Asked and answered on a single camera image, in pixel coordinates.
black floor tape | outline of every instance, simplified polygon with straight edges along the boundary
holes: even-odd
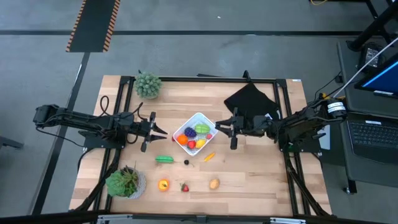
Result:
[[[120,0],[83,0],[67,52],[107,52]]]

wooden table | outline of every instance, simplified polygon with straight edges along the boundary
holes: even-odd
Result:
[[[106,75],[103,78],[95,107],[95,115],[101,113],[99,101],[103,95],[109,96],[107,112],[113,112],[120,76]],[[291,109],[293,112],[306,106],[302,83],[299,80],[286,80]],[[136,144],[127,145],[121,154],[119,168],[126,165],[143,171],[147,179],[144,194],[135,200],[114,197],[111,212],[123,213],[164,213],[164,214],[208,214],[208,215],[253,215],[291,216],[287,175],[282,153],[277,144],[267,137],[238,137],[237,150],[229,148],[230,139],[218,133],[195,157],[189,156],[176,142],[171,141],[173,133],[196,112],[203,113],[212,122],[228,119],[231,112],[223,101],[245,83],[213,82],[164,82],[160,96],[154,100],[142,100],[133,91],[129,111],[144,102],[140,114],[148,117],[156,112],[157,125],[168,132],[166,140],[148,144],[145,153],[140,151],[142,138]],[[257,88],[275,101],[271,84],[256,84]],[[126,98],[124,88],[122,110]],[[283,92],[279,88],[284,117]],[[212,160],[203,159],[216,152]],[[155,156],[169,155],[173,164],[157,164]],[[98,182],[104,149],[95,149],[81,162],[70,208],[76,208],[87,197]],[[188,159],[189,166],[183,161]],[[309,153],[301,153],[306,186],[317,202],[327,212],[330,211],[326,187],[320,163]],[[160,192],[157,182],[170,180],[170,189]],[[210,190],[209,180],[218,178],[220,187]],[[180,184],[188,184],[188,193],[180,191]],[[100,208],[104,208],[106,187],[102,194]],[[299,210],[302,212],[300,191],[296,186]]]

white basket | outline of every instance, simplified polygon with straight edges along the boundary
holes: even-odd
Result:
[[[197,133],[197,135],[194,138],[188,137],[188,141],[192,141],[192,140],[197,141],[200,139],[205,139],[206,143],[200,149],[197,149],[197,148],[190,149],[186,145],[184,145],[184,146],[181,145],[177,141],[177,137],[179,137],[181,134],[184,134],[184,131],[186,128],[195,129],[195,126],[197,124],[206,124],[207,126],[210,127],[210,132],[206,133],[206,134]],[[202,113],[195,113],[187,122],[185,122],[185,124],[183,124],[176,132],[174,132],[173,138],[175,139],[175,142],[177,142],[185,150],[185,152],[187,152],[191,156],[194,156],[194,155],[198,154],[198,152],[201,149],[203,149],[217,134],[218,130],[215,127],[216,126],[205,115],[203,115]],[[212,135],[211,139],[206,138],[207,134]]]

potted succulent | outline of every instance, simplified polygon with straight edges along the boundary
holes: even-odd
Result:
[[[146,180],[142,172],[126,166],[112,173],[106,180],[108,194],[127,198],[139,198],[145,191]]]
[[[142,72],[138,70],[139,75],[136,76],[134,86],[137,94],[141,98],[154,99],[159,95],[162,81],[159,77],[150,72]]]

blue screen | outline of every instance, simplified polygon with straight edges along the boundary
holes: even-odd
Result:
[[[387,67],[380,74],[365,83],[362,87],[374,90],[398,93],[398,62]]]

